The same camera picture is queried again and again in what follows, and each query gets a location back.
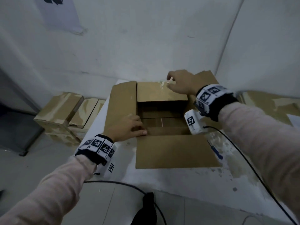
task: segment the open cardboard box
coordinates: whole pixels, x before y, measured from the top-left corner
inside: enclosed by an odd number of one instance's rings
[[[184,119],[185,112],[195,109],[195,97],[175,93],[167,83],[130,81],[113,86],[105,128],[128,114],[140,116],[148,135],[137,137],[138,169],[220,166],[205,136],[191,135]],[[210,125],[219,128],[212,121]]]

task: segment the paper sheet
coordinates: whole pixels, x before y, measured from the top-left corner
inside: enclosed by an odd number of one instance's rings
[[[73,0],[35,0],[46,25],[53,29],[83,32]]]
[[[287,114],[287,116],[289,117],[289,120],[291,121],[292,125],[300,130],[300,117],[290,114]]]

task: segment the left hand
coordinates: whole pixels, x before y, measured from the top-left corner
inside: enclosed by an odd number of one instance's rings
[[[147,135],[139,116],[128,115],[123,117],[111,127],[107,128],[104,135],[110,137],[114,142],[128,140],[136,136]]]

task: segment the hand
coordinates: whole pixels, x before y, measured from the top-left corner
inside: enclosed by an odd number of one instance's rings
[[[176,84],[167,84],[167,87],[179,94],[196,95],[203,86],[218,83],[210,71],[202,71],[193,75],[186,70],[176,70],[168,73],[167,80],[171,77]]]
[[[144,129],[140,117],[130,114],[123,117],[111,127],[107,128],[103,134],[110,137],[113,142],[118,142],[128,140],[136,136],[146,135],[147,131]]]

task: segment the white wall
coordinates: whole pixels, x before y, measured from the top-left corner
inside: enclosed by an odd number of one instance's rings
[[[216,69],[241,0],[74,0],[83,36],[49,31],[33,0],[0,0],[0,66],[39,105],[106,98],[117,79]]]
[[[300,97],[300,0],[245,0],[227,43],[220,84]]]

